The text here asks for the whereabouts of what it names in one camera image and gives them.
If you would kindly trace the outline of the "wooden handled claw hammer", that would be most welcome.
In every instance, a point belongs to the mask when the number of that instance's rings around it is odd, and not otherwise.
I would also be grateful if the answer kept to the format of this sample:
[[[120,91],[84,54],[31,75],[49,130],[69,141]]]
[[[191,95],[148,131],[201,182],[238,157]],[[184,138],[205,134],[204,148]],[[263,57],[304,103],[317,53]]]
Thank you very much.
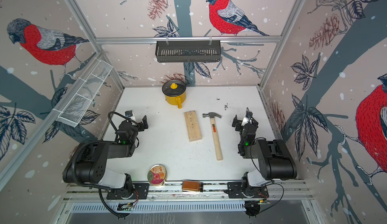
[[[220,146],[220,141],[219,141],[219,136],[218,136],[218,131],[216,127],[216,121],[215,118],[222,118],[221,115],[215,112],[209,112],[209,113],[203,113],[202,114],[203,118],[210,118],[210,123],[211,123],[211,130],[213,134],[213,141],[214,141],[214,147],[215,147],[215,153],[216,153],[216,159],[218,161],[223,160],[222,156],[222,151],[221,151],[221,146]]]

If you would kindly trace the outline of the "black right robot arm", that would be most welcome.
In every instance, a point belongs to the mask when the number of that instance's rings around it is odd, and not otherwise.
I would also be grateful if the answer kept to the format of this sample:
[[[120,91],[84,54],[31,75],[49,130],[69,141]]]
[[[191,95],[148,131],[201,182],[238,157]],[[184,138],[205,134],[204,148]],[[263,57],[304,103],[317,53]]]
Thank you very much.
[[[259,123],[251,113],[239,120],[234,117],[232,127],[240,135],[238,153],[252,161],[254,170],[245,172],[239,182],[228,182],[225,193],[229,198],[267,199],[267,186],[274,180],[297,177],[297,168],[291,154],[281,139],[266,140],[256,137]]]

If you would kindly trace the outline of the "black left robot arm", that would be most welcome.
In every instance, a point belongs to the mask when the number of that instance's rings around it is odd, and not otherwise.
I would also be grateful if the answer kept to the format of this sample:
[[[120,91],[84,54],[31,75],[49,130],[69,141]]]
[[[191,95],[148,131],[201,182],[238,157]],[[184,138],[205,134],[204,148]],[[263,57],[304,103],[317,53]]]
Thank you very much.
[[[139,132],[148,129],[147,117],[137,122],[132,111],[124,115],[111,111],[108,120],[114,129],[113,141],[80,143],[62,173],[67,184],[97,189],[103,206],[118,219],[125,219],[139,200],[145,200],[149,183],[134,183],[130,174],[107,167],[108,159],[129,158],[139,146]]]

